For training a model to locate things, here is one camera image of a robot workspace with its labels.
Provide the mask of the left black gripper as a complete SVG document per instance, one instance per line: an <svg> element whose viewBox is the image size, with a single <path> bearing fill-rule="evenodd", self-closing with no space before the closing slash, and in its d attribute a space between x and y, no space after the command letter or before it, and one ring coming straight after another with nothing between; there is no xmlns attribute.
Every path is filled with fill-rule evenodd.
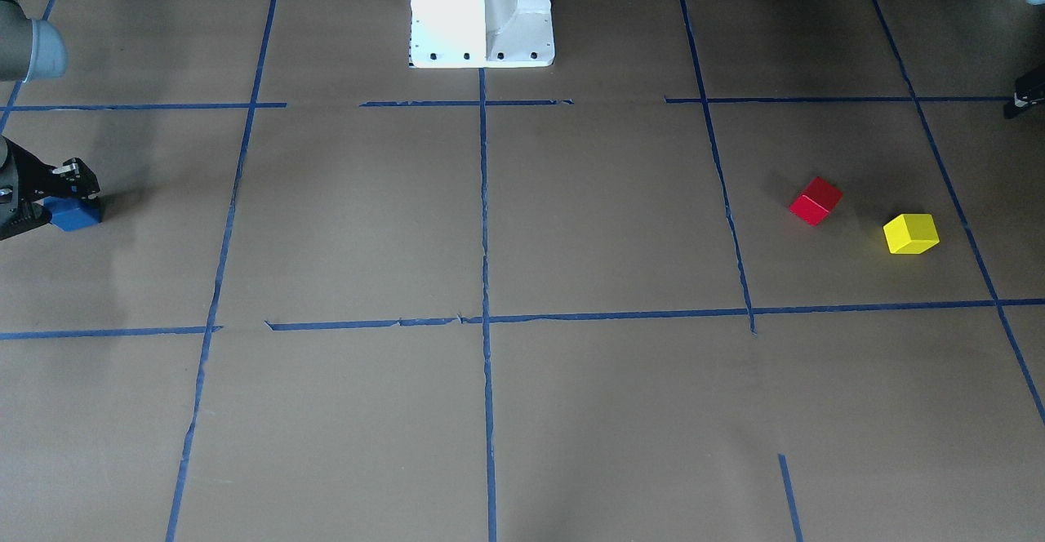
<svg viewBox="0 0 1045 542"><path fill-rule="evenodd" d="M1012 98L1004 104L1005 119L1019 117L1020 114L1043 103L1044 70L1045 66L1041 64L1016 78Z"/></svg>

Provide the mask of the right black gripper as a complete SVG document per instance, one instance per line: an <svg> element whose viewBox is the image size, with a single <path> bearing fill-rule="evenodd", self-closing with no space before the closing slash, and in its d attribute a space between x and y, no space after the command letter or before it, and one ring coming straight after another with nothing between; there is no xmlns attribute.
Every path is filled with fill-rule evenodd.
<svg viewBox="0 0 1045 542"><path fill-rule="evenodd" d="M100 182L82 158L70 158L54 167L8 138L3 137L2 141L5 149L1 170L2 240L50 223L51 214L40 203L44 198L100 201ZM60 181L56 192L55 176Z"/></svg>

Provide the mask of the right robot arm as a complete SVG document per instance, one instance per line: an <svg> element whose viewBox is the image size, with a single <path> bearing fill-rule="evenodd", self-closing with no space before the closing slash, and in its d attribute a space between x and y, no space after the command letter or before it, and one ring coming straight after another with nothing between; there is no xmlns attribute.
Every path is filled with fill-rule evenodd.
<svg viewBox="0 0 1045 542"><path fill-rule="evenodd" d="M19 0L1 0L1 36L3 83L59 78L66 73L68 52L57 28L29 17ZM100 223L100 182L82 158L48 165L3 137L1 159L4 240L48 223L65 232Z"/></svg>

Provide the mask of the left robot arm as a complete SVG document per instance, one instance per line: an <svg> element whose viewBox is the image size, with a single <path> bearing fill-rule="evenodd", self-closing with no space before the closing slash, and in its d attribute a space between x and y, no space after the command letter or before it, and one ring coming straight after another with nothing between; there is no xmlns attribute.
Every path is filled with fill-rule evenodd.
<svg viewBox="0 0 1045 542"><path fill-rule="evenodd" d="M1042 6L1044 0L1025 0L1031 6ZM1041 107L1044 102L1044 64L1035 66L1022 76L1016 77L1012 98L1003 107L1005 119L1018 118L1019 115Z"/></svg>

